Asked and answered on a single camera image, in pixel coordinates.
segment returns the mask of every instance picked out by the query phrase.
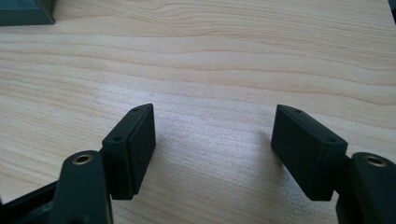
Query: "light wood surface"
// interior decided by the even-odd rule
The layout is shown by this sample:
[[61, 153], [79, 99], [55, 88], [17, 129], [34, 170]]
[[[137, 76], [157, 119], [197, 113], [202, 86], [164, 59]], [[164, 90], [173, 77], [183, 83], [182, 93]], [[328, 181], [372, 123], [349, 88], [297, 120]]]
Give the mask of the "light wood surface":
[[387, 0], [57, 0], [55, 25], [0, 28], [0, 195], [101, 147], [153, 103], [157, 147], [115, 223], [336, 223], [270, 148], [276, 105], [396, 161]]

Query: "screw hole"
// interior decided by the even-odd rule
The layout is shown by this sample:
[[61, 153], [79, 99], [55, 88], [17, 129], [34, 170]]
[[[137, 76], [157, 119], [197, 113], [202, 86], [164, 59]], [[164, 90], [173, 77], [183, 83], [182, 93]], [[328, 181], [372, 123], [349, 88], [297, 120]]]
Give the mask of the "screw hole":
[[113, 140], [115, 142], [120, 142], [120, 141], [122, 141], [122, 137], [115, 137], [115, 138], [113, 138]]
[[75, 165], [82, 165], [92, 160], [92, 155], [81, 155], [73, 159]]
[[327, 140], [328, 142], [331, 142], [331, 143], [336, 142], [335, 139], [333, 139], [333, 138], [326, 138], [326, 140]]
[[364, 159], [366, 159], [366, 161], [374, 166], [378, 166], [378, 167], [384, 167], [387, 165], [387, 163], [381, 159], [379, 159], [378, 157], [374, 157], [374, 156], [366, 156], [364, 157]]

